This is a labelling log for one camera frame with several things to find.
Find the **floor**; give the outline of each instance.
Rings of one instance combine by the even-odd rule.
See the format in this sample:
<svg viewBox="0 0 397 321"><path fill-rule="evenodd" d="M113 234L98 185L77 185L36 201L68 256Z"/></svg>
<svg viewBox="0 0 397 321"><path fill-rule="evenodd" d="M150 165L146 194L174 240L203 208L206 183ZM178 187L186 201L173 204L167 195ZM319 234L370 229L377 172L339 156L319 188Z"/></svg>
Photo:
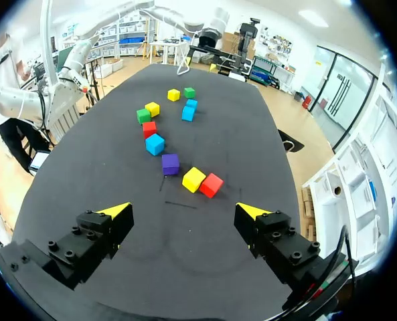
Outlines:
<svg viewBox="0 0 397 321"><path fill-rule="evenodd" d="M100 97L149 64L149 60L143 61L140 57L123 59L123 69L100 82ZM192 64L191 67L208 70L208 66L201 64ZM287 158L298 194L301 234L306 235L308 221L303 215L301 185L333 156L332 149L315 119L292 96L271 87L252 83L256 84L262 94L276 126L305 145L299 152L288 153ZM83 98L78 101L77 106L79 112L86 112L88 101ZM10 230L15 227L23 198L32 182L33 177L23 171L0 140L0 213Z"/></svg>

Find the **white shirt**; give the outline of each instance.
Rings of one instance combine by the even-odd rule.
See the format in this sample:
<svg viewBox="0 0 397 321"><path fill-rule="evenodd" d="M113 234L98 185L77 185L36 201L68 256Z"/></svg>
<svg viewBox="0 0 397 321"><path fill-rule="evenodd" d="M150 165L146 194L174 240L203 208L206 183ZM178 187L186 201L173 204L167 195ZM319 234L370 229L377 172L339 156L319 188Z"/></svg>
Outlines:
<svg viewBox="0 0 397 321"><path fill-rule="evenodd" d="M19 88L17 64L21 61L22 42L8 36L7 41L0 47L0 59L11 51L11 55L0 64L0 84L4 87ZM9 118L0 114L0 125Z"/></svg>

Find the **ceiling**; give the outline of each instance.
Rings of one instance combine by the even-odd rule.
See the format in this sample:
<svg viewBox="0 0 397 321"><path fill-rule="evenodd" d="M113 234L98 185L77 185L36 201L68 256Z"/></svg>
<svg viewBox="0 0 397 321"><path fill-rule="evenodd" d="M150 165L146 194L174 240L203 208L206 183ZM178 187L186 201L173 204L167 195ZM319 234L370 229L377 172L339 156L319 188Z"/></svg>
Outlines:
<svg viewBox="0 0 397 321"><path fill-rule="evenodd" d="M332 43L355 52L372 62L377 62L380 51L375 38L350 7L340 5L342 0L248 0L266 7L299 25L316 37L319 43ZM83 13L85 9L104 3L102 0L53 0L52 20ZM39 33L39 17L42 0L24 1L24 5L9 22L10 29L22 29L22 37L31 37ZM328 28L315 27L303 19L298 11L314 10L328 23Z"/></svg>

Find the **cyan cube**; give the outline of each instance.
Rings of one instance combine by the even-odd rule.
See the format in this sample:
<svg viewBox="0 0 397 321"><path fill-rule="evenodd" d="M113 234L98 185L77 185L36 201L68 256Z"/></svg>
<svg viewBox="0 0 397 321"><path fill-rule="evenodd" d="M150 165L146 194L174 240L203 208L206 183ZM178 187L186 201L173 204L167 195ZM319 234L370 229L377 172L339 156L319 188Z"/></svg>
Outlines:
<svg viewBox="0 0 397 321"><path fill-rule="evenodd" d="M193 120L194 114L195 114L195 109L193 109L193 107L185 106L183 107L182 120L191 122Z"/></svg>
<svg viewBox="0 0 397 321"><path fill-rule="evenodd" d="M154 134L149 138L146 138L146 150L153 156L157 156L164 150L164 138L158 134Z"/></svg>
<svg viewBox="0 0 397 321"><path fill-rule="evenodd" d="M198 101L194 99L188 99L186 102L186 106L192 107L194 110L197 110Z"/></svg>

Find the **black pants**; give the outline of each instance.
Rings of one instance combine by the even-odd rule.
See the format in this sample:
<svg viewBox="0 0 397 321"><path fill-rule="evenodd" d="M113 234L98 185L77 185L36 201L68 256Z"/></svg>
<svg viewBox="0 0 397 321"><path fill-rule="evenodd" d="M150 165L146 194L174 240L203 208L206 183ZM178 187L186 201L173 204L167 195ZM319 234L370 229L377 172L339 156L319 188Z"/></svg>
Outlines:
<svg viewBox="0 0 397 321"><path fill-rule="evenodd" d="M24 170L29 172L31 157L23 149L21 137L17 128L19 128L24 136L27 137L32 149L50 151L48 149L49 144L31 125L16 118L10 118L0 125L0 136L2 137L6 146L8 146L9 151L17 159Z"/></svg>

